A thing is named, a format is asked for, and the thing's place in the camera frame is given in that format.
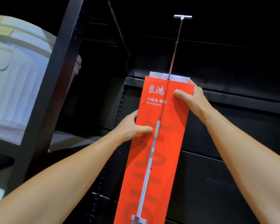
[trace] plastic bin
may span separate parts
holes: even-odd
[[[18,144],[29,121],[56,36],[31,23],[0,16],[0,138]],[[77,58],[70,82],[78,74]]]

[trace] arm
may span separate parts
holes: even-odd
[[[176,90],[206,125],[239,190],[262,224],[280,224],[280,156],[234,126],[195,85],[193,96]]]
[[[114,150],[152,128],[138,111],[106,136],[37,174],[0,201],[0,224],[62,223],[90,188]]]

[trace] black metal upright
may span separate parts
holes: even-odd
[[[48,152],[86,24],[83,3],[84,0],[70,0],[68,3],[5,195],[37,174],[41,158]]]

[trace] person's right hand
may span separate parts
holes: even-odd
[[[175,90],[174,95],[183,99],[188,104],[190,110],[205,123],[206,114],[212,112],[214,108],[204,96],[202,88],[198,87],[192,80],[189,80],[189,83],[195,86],[193,96],[182,90]]]

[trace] trash can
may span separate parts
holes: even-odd
[[[38,26],[0,16],[1,139],[19,143],[19,136],[7,130],[26,129],[55,41],[56,36]],[[78,56],[70,82],[81,62]]]

